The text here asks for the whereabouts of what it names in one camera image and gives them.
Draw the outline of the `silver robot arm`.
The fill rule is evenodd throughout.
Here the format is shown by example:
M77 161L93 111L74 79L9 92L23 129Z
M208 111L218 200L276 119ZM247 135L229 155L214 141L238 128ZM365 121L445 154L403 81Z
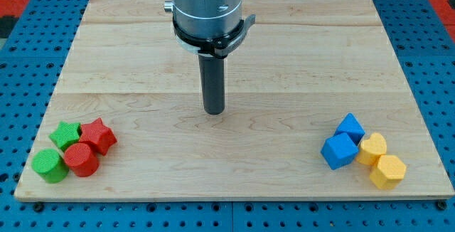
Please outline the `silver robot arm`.
M189 52L226 58L245 39L256 16L242 17L242 0L170 0L174 33Z

